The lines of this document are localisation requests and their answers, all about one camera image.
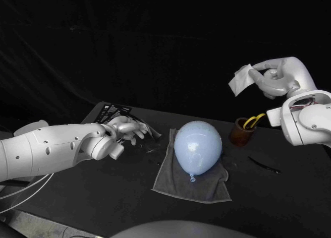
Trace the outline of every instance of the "balloon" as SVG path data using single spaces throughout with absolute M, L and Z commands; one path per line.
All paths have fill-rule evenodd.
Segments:
M 209 123 L 196 120 L 181 127 L 174 138 L 174 154 L 194 182 L 194 175 L 211 168 L 222 154 L 222 139 Z

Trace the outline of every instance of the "white cable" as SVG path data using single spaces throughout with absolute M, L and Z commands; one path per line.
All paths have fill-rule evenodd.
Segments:
M 34 185 L 47 177 L 47 175 L 44 175 L 43 178 L 41 178 L 37 182 L 34 182 L 31 185 L 28 185 L 28 186 L 27 186 L 26 188 L 23 188 L 20 191 L 17 191 L 17 192 L 14 192 L 14 193 L 5 195 L 4 197 L 0 197 L 0 200 L 4 199 L 4 198 L 7 198 L 7 197 L 11 197 L 11 196 L 15 195 L 17 193 L 26 191 L 31 186 L 34 186 Z
M 46 180 L 46 182 L 44 182 L 43 186 L 47 184 L 47 182 L 49 182 L 52 176 L 47 178 L 47 180 Z M 10 207 L 10 208 L 5 209 L 4 211 L 1 211 L 0 214 L 1 214 L 3 212 L 7 212 L 7 211 L 8 211 L 10 209 L 13 209 L 14 207 L 17 207 L 21 203 L 24 203 L 24 202 L 34 196 L 34 194 L 39 192 L 39 190 L 37 190 L 17 205 L 14 205 L 13 207 Z

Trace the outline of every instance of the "black curtain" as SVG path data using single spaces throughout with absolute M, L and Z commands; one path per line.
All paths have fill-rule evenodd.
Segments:
M 0 0 L 0 124 L 79 123 L 99 101 L 235 121 L 285 100 L 235 98 L 235 71 L 288 56 L 331 92 L 331 1 Z

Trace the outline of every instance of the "cup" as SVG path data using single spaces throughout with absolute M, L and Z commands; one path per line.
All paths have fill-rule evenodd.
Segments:
M 248 120 L 248 118 L 236 119 L 235 126 L 232 128 L 232 132 L 229 135 L 230 142 L 236 146 L 245 146 L 248 144 L 250 136 L 256 130 L 256 127 L 250 128 L 250 129 L 243 129 L 246 120 Z

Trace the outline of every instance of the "black table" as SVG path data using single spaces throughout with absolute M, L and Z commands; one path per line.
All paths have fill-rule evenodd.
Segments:
M 93 122 L 102 105 L 83 123 Z M 83 161 L 57 172 L 18 210 L 105 237 L 160 220 L 210 223 L 256 237 L 331 237 L 331 159 L 321 145 L 292 146 L 282 131 L 258 128 L 249 144 L 237 148 L 227 140 L 229 122 L 141 108 L 132 114 L 162 134 L 160 141 L 145 138 L 135 147 L 125 142 L 118 160 Z M 193 120 L 209 122 L 222 136 L 232 202 L 200 204 L 151 191 L 168 129 Z M 282 174 L 255 165 L 248 155 Z

